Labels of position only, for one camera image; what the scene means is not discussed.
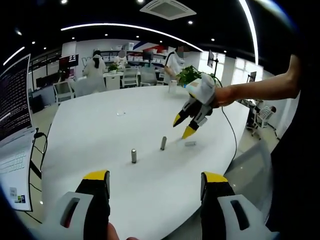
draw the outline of light fixture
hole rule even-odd
[[[93,27],[93,26],[117,26],[117,27],[127,27],[127,28],[134,28],[134,29],[141,29],[141,30],[146,30],[146,31],[150,31],[150,32],[154,32],[156,34],[161,34],[164,36],[167,36],[169,38],[175,39],[177,41],[180,41],[182,43],[185,43],[197,50],[199,50],[200,52],[203,52],[203,50],[193,44],[191,44],[190,42],[187,42],[185,40],[182,40],[181,38],[178,38],[176,36],[172,36],[170,34],[167,34],[165,32],[162,31],[158,31],[158,30],[154,30],[151,28],[147,28],[147,27],[143,27],[143,26],[136,26],[136,25],[129,25],[129,24],[122,24],[122,23],[89,23],[89,24],[82,24],[82,25],[75,25],[75,26],[69,26],[69,27],[64,27],[61,29],[61,31],[66,31],[66,30],[70,30],[70,29],[76,29],[76,28],[83,28],[83,27]]]
[[[20,48],[18,51],[16,51],[14,54],[12,54],[12,55],[3,63],[3,66],[6,65],[15,55],[17,55],[18,53],[20,53],[23,49],[25,49],[24,46],[23,46],[22,48]]]
[[[241,7],[243,8],[244,14],[245,14],[246,19],[249,23],[250,32],[251,32],[252,41],[253,41],[255,65],[258,65],[259,64],[258,39],[257,39],[257,33],[256,33],[256,29],[255,29],[254,20],[252,18],[252,15],[250,13],[250,10],[249,10],[249,7],[248,7],[246,0],[239,0],[239,2],[241,4]]]

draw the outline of sticker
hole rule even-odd
[[[10,198],[17,200],[17,189],[15,187],[10,187]]]

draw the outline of woman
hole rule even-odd
[[[168,54],[164,64],[164,85],[168,85],[172,80],[179,81],[177,75],[185,68],[184,58],[187,52],[189,52],[189,50],[186,47],[179,46]]]
[[[101,52],[96,50],[93,53],[93,58],[87,62],[82,75],[88,78],[102,77],[105,70],[106,64],[101,57]]]

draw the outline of white table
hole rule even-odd
[[[42,169],[45,214],[89,172],[110,171],[110,222],[120,239],[160,240],[183,224],[201,205],[201,172],[224,174],[235,139],[221,109],[190,136],[181,137],[190,118],[173,128],[189,98],[184,88],[134,87],[95,93],[61,103],[48,136]],[[225,107],[237,142],[249,109]],[[164,151],[162,137],[167,137]],[[131,149],[137,163],[131,163]]]

